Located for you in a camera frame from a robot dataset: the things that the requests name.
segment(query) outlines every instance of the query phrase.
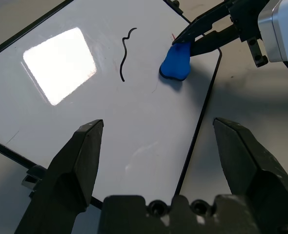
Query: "squiggly drawn line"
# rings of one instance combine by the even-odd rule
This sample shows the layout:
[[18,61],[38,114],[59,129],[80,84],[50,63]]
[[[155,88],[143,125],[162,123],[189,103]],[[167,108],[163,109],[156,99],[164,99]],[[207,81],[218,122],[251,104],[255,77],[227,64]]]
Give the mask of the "squiggly drawn line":
[[129,31],[129,34],[128,34],[128,37],[126,38],[123,38],[123,46],[124,46],[124,58],[120,64],[120,77],[121,77],[121,80],[124,82],[124,78],[123,78],[123,64],[124,64],[124,61],[126,59],[126,54],[127,54],[127,51],[126,51],[126,46],[125,46],[125,43],[124,43],[124,40],[128,40],[130,38],[130,35],[132,33],[133,30],[135,30],[137,28],[132,28],[130,31]]

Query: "metal bracket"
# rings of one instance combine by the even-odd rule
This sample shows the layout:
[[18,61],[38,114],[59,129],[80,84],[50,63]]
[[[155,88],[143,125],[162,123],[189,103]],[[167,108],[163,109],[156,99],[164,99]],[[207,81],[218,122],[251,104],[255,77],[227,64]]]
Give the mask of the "metal bracket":
[[34,192],[39,187],[42,179],[44,178],[46,169],[40,165],[33,166],[27,171],[26,177],[22,180],[21,185],[31,189],[29,197],[32,198]]

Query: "blue sponge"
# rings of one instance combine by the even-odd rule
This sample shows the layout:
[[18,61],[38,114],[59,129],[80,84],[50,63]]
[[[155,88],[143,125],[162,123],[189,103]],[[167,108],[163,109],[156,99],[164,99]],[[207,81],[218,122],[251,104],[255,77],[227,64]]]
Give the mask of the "blue sponge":
[[159,73],[167,79],[183,81],[191,71],[189,65],[191,43],[177,43],[171,46]]

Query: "white board surface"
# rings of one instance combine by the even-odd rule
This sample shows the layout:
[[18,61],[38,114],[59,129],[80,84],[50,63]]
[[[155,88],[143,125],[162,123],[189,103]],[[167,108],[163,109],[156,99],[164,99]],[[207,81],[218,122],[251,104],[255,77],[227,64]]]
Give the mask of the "white board surface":
[[0,143],[47,168],[80,125],[103,119],[93,196],[170,204],[219,57],[191,58],[184,82],[161,78],[186,26],[161,0],[74,0],[0,53]]

